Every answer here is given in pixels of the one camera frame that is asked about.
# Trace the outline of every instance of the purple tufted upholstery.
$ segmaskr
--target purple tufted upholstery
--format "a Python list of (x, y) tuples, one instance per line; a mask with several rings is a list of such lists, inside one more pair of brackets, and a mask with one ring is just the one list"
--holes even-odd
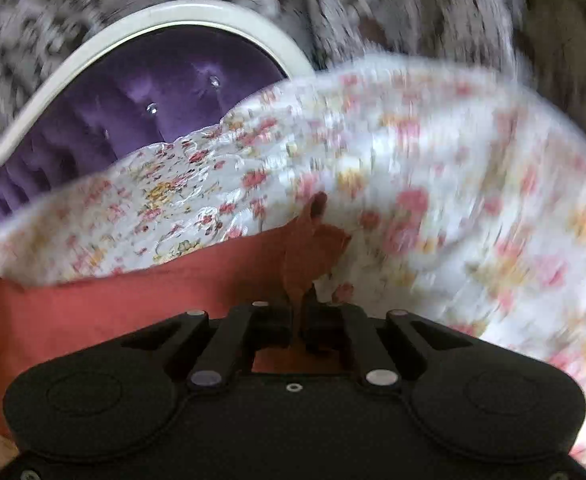
[(178, 25), (124, 43), (55, 98), (0, 168), (0, 220), (133, 150), (218, 122), (282, 78), (257, 46), (215, 28)]

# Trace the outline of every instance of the white curved frame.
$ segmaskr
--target white curved frame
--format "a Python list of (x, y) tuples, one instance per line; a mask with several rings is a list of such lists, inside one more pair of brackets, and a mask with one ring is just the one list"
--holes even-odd
[(313, 75), (313, 67), (297, 44), (257, 12), (218, 0), (176, 0), (139, 10), (113, 23), (81, 45), (33, 94), (0, 140), (0, 166), (53, 99), (85, 68), (137, 36), (173, 25), (221, 28), (255, 43), (289, 77)]

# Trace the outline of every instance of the white floral cloth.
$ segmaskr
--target white floral cloth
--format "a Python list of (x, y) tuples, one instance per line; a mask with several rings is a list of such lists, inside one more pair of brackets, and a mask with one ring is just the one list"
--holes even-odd
[[(415, 311), (586, 393), (586, 139), (484, 70), (375, 56), (278, 84), (25, 208), (0, 226), (0, 275), (148, 267), (282, 225), (319, 190), (353, 236), (321, 300)], [(586, 422), (573, 454), (586, 466)]]

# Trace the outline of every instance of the silver rivet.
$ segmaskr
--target silver rivet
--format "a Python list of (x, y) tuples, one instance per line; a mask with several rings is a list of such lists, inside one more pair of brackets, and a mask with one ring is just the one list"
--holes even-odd
[(367, 383), (374, 386), (390, 386), (398, 379), (397, 374), (391, 370), (371, 370), (367, 373)]
[(222, 376), (215, 370), (200, 370), (191, 376), (191, 382), (196, 386), (217, 386), (222, 382)]
[(25, 471), (22, 471), (22, 474), (20, 475), (20, 480), (40, 480), (40, 475), (38, 475), (35, 471), (27, 469)]

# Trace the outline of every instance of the salmon pink cloth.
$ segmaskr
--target salmon pink cloth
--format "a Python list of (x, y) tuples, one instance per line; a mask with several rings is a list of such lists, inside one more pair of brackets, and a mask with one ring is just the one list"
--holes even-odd
[(36, 364), (192, 308), (216, 318), (237, 304), (284, 296), (299, 306), (312, 281), (330, 271), (350, 239), (321, 223), (326, 200), (318, 193), (283, 227), (147, 270), (30, 288), (0, 278), (0, 434), (9, 434), (2, 415), (4, 391)]

